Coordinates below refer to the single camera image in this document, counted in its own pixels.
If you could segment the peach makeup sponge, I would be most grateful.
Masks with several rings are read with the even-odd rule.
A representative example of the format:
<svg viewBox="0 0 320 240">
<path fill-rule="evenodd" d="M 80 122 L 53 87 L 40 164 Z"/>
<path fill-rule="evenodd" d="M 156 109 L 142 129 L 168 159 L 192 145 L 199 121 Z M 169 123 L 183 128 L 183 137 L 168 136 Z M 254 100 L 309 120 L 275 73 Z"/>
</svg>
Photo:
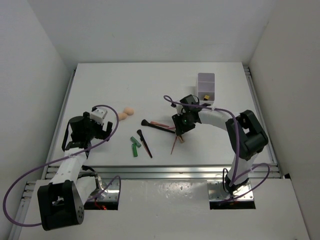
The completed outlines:
<svg viewBox="0 0 320 240">
<path fill-rule="evenodd" d="M 132 116 L 135 113 L 134 109 L 131 107 L 125 107 L 123 112 L 128 116 Z"/>
<path fill-rule="evenodd" d="M 119 121 L 123 121 L 128 117 L 128 115 L 125 112 L 118 113 L 117 115 Z"/>
</svg>

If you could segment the rose gold lipstick tube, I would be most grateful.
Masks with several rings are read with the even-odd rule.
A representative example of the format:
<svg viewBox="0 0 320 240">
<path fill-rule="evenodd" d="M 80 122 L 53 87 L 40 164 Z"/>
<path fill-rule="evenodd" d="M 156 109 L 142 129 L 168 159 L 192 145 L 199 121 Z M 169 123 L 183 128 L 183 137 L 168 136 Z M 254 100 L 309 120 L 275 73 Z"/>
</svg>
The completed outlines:
<svg viewBox="0 0 320 240">
<path fill-rule="evenodd" d="M 181 136 L 177 136 L 177 139 L 178 139 L 179 142 L 182 143 L 182 144 L 185 142 L 185 140 L 184 140 Z"/>
</svg>

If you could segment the large black makeup brush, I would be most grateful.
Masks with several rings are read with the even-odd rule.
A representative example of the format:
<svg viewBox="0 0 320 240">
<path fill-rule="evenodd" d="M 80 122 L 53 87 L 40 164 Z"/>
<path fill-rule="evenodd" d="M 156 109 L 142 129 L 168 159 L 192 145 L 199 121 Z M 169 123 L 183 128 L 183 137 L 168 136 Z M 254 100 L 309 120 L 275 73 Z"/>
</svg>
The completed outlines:
<svg viewBox="0 0 320 240">
<path fill-rule="evenodd" d="M 148 121 L 145 120 L 145 119 L 143 119 L 143 120 L 141 121 L 141 125 L 142 125 L 142 126 L 146 126 L 146 127 L 151 127 L 151 128 L 154 128 L 154 129 L 157 129 L 157 130 L 160 130 L 160 131 L 164 131 L 164 132 L 168 132 L 168 133 L 175 134 L 175 132 L 174 132 L 173 130 L 166 129 L 166 128 L 163 128 L 163 127 L 161 127 L 161 126 L 152 124 L 152 123 L 148 122 Z"/>
</svg>

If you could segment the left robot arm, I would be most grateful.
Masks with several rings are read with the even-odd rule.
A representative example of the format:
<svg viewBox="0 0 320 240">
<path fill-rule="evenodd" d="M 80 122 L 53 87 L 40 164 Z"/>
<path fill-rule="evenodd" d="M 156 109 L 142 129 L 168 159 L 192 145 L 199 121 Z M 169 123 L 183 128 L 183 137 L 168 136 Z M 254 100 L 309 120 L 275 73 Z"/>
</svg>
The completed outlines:
<svg viewBox="0 0 320 240">
<path fill-rule="evenodd" d="M 50 182 L 37 191 L 41 225 L 45 231 L 82 224 L 84 205 L 97 189 L 97 183 L 94 174 L 79 174 L 89 157 L 91 141 L 105 140 L 112 132 L 112 122 L 104 124 L 106 115 L 106 109 L 94 108 L 68 121 L 61 146 L 66 159 Z"/>
</svg>

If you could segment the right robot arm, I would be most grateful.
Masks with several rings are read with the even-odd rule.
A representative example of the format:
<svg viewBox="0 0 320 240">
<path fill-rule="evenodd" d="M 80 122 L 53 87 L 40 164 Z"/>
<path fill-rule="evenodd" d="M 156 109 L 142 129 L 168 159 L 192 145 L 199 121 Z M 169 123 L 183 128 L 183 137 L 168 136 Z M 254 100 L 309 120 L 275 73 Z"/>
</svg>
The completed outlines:
<svg viewBox="0 0 320 240">
<path fill-rule="evenodd" d="M 178 137 L 193 130 L 196 124 L 210 125 L 227 132 L 234 159 L 222 183 L 229 194 L 244 186 L 249 181 L 249 172 L 253 169 L 255 159 L 269 144 L 268 136 L 256 115 L 251 110 L 245 110 L 235 116 L 227 109 L 201 104 L 192 94 L 179 101 L 172 100 L 168 95 L 163 98 L 176 109 L 172 120 Z"/>
</svg>

